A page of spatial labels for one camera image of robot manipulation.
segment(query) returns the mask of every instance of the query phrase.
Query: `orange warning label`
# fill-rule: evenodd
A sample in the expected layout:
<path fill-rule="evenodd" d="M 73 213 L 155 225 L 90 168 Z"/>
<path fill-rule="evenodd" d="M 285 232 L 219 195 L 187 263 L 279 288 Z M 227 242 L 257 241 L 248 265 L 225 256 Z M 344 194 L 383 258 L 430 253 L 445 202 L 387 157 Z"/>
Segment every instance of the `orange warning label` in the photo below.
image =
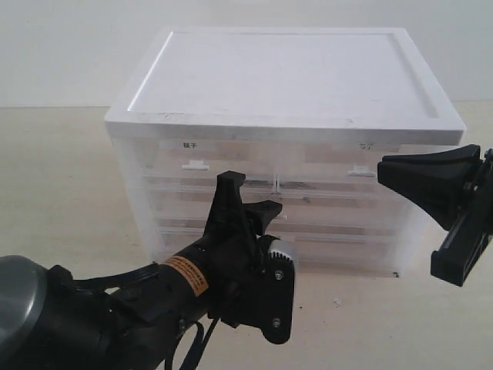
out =
<path fill-rule="evenodd" d="M 209 284 L 207 284 L 206 277 L 203 276 L 202 271 L 185 257 L 173 256 L 164 264 L 181 273 L 190 284 L 190 287 L 192 287 L 196 297 L 200 296 L 209 288 Z"/>

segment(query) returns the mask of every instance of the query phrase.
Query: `plastic drawer unit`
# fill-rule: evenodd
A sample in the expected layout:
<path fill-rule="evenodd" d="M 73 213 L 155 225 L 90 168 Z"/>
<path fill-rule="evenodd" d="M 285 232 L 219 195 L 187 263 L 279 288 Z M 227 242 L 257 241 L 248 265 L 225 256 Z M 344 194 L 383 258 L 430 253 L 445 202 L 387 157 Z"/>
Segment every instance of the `plastic drawer unit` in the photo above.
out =
<path fill-rule="evenodd" d="M 149 259 L 197 239 L 216 176 L 275 200 L 300 266 L 397 275 L 428 216 L 377 183 L 388 153 L 465 126 L 403 29 L 163 30 L 106 115 Z"/>

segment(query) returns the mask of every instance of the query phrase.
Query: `white wall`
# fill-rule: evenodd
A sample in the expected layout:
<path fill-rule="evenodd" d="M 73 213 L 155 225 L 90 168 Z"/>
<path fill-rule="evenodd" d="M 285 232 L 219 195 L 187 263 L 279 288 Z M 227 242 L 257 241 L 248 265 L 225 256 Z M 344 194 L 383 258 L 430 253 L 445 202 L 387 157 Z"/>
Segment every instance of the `white wall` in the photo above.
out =
<path fill-rule="evenodd" d="M 493 99 L 491 0 L 0 0 L 0 106 L 108 106 L 163 25 L 405 27 L 452 99 Z"/>

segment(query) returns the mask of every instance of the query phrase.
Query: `white lid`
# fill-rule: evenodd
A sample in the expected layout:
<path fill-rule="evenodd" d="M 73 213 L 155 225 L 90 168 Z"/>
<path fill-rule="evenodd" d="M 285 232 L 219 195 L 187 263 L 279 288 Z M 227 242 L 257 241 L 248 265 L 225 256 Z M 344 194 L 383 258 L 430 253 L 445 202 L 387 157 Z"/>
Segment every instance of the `white lid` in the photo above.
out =
<path fill-rule="evenodd" d="M 403 29 L 163 31 L 112 136 L 457 144 L 465 126 Z"/>

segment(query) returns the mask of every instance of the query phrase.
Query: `beige table surface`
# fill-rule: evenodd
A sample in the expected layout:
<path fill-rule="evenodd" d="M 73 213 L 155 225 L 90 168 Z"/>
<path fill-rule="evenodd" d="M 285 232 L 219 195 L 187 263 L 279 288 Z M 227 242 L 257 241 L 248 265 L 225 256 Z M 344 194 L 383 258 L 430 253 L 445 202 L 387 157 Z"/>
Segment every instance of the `beige table surface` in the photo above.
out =
<path fill-rule="evenodd" d="M 493 146 L 493 103 L 456 106 L 468 124 L 464 143 Z M 0 109 L 0 254 L 61 264 L 77 278 L 146 263 L 105 111 Z M 302 274 L 288 344 L 220 325 L 200 368 L 493 368 L 493 249 L 456 288 L 428 273 L 443 236 L 430 222 L 402 278 Z"/>

